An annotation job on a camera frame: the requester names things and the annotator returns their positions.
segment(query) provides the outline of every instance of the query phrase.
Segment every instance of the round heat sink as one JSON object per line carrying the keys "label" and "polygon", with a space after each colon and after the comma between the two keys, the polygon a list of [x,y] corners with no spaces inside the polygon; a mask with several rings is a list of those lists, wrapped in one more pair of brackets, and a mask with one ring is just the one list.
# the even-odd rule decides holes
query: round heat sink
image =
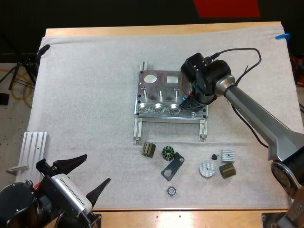
{"label": "round heat sink", "polygon": [[211,161],[203,161],[199,166],[199,173],[205,178],[212,177],[215,174],[215,165]]}
{"label": "round heat sink", "polygon": [[181,109],[180,109],[180,107],[177,104],[171,104],[170,105],[169,113],[171,115],[178,114],[178,113],[180,113],[180,111],[181,111]]}
{"label": "round heat sink", "polygon": [[165,109],[162,104],[156,104],[154,105],[153,111],[155,114],[162,114],[165,111]]}
{"label": "round heat sink", "polygon": [[173,147],[170,146],[165,146],[162,150],[162,157],[166,161],[171,161],[174,158],[174,149]]}
{"label": "round heat sink", "polygon": [[140,114],[148,113],[149,107],[145,103],[140,103],[138,106],[138,112]]}

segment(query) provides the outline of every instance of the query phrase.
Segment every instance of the red object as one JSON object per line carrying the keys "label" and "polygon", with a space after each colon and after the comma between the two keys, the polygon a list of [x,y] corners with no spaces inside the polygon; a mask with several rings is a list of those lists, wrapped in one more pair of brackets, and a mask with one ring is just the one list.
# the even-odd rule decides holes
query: red object
{"label": "red object", "polygon": [[34,190],[37,190],[37,188],[39,187],[40,187],[40,182],[34,186]]}
{"label": "red object", "polygon": [[260,18],[258,0],[194,0],[201,18]]}

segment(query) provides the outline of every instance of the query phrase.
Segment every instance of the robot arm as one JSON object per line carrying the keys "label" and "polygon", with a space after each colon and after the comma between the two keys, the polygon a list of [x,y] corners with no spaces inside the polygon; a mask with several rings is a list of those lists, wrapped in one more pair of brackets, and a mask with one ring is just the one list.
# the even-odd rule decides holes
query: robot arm
{"label": "robot arm", "polygon": [[205,106],[218,96],[225,96],[232,106],[268,143],[271,170],[290,197],[289,211],[276,221],[280,228],[304,226],[304,134],[288,129],[266,109],[235,85],[228,64],[212,62],[197,53],[186,60],[181,71],[192,83],[192,96],[180,104],[181,109]]}

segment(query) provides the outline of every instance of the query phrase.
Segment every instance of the tripod leg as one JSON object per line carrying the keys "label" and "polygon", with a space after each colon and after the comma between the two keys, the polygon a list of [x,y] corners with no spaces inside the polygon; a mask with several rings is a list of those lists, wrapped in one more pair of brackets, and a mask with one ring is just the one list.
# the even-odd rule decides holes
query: tripod leg
{"label": "tripod leg", "polygon": [[16,76],[17,76],[19,67],[20,67],[20,63],[18,62],[18,63],[17,63],[17,66],[16,66],[16,68],[15,68],[14,74],[13,74],[13,78],[11,79],[11,82],[10,82],[10,85],[9,85],[9,90],[11,90],[11,88],[12,88],[12,86],[13,86],[13,83],[15,82],[15,79],[16,79]]}
{"label": "tripod leg", "polygon": [[14,70],[14,69],[16,69],[16,67],[17,66],[14,66],[11,70],[9,70],[9,72],[5,75],[5,76],[3,76],[3,78],[2,79],[0,79],[0,83]]}

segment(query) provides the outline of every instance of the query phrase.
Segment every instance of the aluminum base plate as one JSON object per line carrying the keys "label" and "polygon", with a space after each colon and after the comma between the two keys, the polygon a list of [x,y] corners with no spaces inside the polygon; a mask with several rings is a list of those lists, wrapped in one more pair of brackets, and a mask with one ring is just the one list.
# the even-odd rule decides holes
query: aluminum base plate
{"label": "aluminum base plate", "polygon": [[141,144],[143,122],[199,124],[199,141],[206,140],[208,106],[181,110],[179,104],[187,98],[183,91],[189,93],[191,84],[180,71],[147,70],[147,62],[141,63],[134,110],[135,145]]}

